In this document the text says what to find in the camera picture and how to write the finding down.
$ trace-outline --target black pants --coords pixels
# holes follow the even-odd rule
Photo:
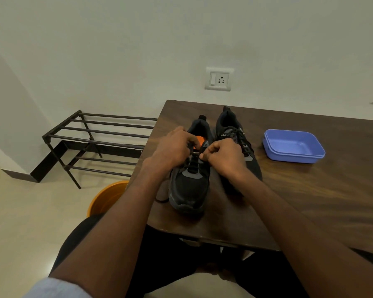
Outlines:
[[[62,245],[53,271],[90,232],[103,215],[91,216],[81,222]],[[373,254],[355,250],[373,263]],[[308,297],[292,267],[282,252],[256,251],[244,261],[232,261],[233,248],[224,248],[220,254],[217,245],[191,247],[176,235],[146,226],[136,267],[126,297],[144,294],[193,274],[199,265],[217,262],[230,267],[236,282],[256,298]]]

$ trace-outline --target orange bucket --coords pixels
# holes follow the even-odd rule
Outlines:
[[[128,181],[120,181],[106,186],[91,201],[87,217],[107,212],[126,190]]]

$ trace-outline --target switch plate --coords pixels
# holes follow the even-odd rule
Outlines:
[[[206,68],[206,90],[230,91],[232,78],[235,69],[233,68]]]

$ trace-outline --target tiled floor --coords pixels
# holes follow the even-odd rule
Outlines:
[[[67,162],[76,153],[68,151],[63,159]],[[119,169],[119,165],[90,161],[78,165],[108,170],[116,167],[115,171],[130,174],[134,168],[123,166]],[[122,180],[115,175],[76,170],[73,173],[81,190],[58,164],[39,184],[11,179],[0,170],[0,298],[21,297],[36,281],[46,277],[61,244],[85,218],[92,198],[106,185]],[[232,282],[199,273],[146,297],[252,296]]]

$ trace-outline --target blue plastic container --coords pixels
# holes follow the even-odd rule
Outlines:
[[[267,130],[263,144],[269,159],[275,161],[312,164],[325,156],[318,139],[308,132]]]

